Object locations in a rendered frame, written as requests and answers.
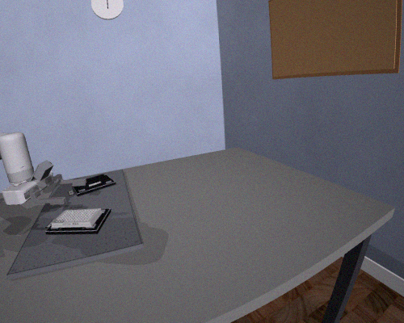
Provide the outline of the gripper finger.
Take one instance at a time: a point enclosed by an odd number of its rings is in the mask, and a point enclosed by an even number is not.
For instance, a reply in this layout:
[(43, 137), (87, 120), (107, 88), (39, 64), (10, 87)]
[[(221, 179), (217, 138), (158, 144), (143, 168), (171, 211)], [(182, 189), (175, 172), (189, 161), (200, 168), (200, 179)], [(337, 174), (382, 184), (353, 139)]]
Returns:
[[(58, 182), (59, 181), (59, 182)], [(50, 186), (54, 182), (58, 182), (60, 184), (68, 184), (68, 183), (73, 183), (74, 187), (79, 187), (79, 186), (85, 186), (86, 185), (86, 179), (85, 178), (80, 178), (80, 179), (70, 179), (70, 180), (64, 180), (61, 176), (61, 174), (57, 174), (56, 176), (50, 175), (45, 179), (46, 186)]]
[(35, 185), (33, 188), (29, 190), (30, 197), (33, 203), (50, 203), (51, 205), (56, 204), (67, 204), (65, 197), (54, 197), (51, 199), (39, 199), (38, 196), (40, 195), (40, 189), (38, 185)]

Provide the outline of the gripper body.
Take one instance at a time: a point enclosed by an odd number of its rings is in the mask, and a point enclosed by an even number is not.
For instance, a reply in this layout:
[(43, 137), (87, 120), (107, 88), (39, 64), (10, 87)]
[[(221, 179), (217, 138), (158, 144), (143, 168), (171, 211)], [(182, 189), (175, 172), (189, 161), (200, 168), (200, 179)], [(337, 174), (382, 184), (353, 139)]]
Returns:
[(46, 188), (45, 180), (43, 179), (39, 181), (36, 178), (31, 181), (25, 180), (10, 184), (11, 186), (2, 190), (2, 196), (6, 202), (6, 205), (18, 205), (27, 202), (31, 198), (29, 195), (29, 190), (35, 185), (38, 185), (40, 191)]

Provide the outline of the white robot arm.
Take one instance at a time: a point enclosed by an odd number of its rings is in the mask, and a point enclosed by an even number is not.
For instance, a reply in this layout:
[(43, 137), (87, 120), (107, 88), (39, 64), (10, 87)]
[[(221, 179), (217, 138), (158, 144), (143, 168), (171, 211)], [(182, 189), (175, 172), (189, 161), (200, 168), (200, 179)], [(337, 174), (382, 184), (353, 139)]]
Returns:
[(34, 178), (41, 181), (48, 177), (53, 168), (53, 164), (46, 160), (38, 164), (34, 171), (26, 138), (21, 132), (0, 133), (0, 154), (10, 183)]

